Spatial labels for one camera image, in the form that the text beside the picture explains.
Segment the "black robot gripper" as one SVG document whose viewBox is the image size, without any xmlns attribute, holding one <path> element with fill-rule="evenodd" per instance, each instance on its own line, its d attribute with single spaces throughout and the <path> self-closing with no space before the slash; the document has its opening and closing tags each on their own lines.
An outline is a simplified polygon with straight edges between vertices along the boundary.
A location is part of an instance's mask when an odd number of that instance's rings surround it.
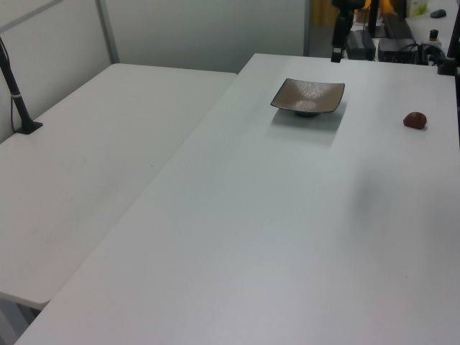
<svg viewBox="0 0 460 345">
<path fill-rule="evenodd" d="M 362 9 L 364 0 L 331 0 L 331 4 L 337 9 Z M 341 62 L 353 21 L 353 10 L 341 10 L 339 12 L 333 30 L 331 62 Z"/>
</svg>

